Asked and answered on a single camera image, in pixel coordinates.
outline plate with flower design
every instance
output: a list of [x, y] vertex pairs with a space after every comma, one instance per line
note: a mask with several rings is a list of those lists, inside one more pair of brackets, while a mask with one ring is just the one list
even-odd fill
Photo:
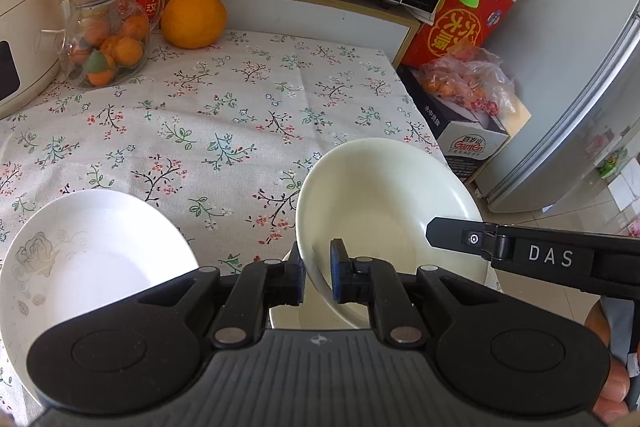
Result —
[[83, 190], [41, 208], [0, 271], [0, 335], [22, 384], [38, 400], [26, 357], [41, 333], [197, 267], [174, 225], [128, 194]]

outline gray rose design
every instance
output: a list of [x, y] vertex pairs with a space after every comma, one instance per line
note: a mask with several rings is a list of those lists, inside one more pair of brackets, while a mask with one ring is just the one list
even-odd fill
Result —
[[37, 273], [48, 277], [53, 268], [58, 251], [52, 252], [53, 246], [43, 232], [38, 232], [15, 254], [18, 263], [27, 273]]

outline white appliance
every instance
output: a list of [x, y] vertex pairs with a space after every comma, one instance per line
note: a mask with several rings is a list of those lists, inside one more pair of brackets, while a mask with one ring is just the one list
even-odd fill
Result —
[[640, 126], [639, 0], [519, 0], [485, 42], [531, 118], [476, 178], [493, 212], [556, 203]]
[[41, 29], [62, 25], [57, 0], [0, 0], [0, 118], [33, 100], [56, 76], [58, 56], [36, 52], [34, 42]]

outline table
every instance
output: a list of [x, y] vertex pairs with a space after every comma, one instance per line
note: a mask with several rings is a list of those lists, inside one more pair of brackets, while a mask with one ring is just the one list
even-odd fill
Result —
[[[53, 199], [112, 188], [156, 207], [201, 265], [236, 273], [294, 241], [302, 182], [333, 147], [404, 140], [445, 162], [382, 51], [227, 31], [200, 50], [153, 35], [142, 72], [91, 91], [58, 77], [0, 121], [0, 258]], [[36, 414], [4, 346], [0, 407]]]

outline refrigerator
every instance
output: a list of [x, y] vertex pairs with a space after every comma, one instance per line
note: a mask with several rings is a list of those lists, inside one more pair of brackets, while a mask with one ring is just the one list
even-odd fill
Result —
[[639, 0], [519, 0], [484, 47], [531, 113], [476, 178], [492, 212], [560, 200], [640, 128]]

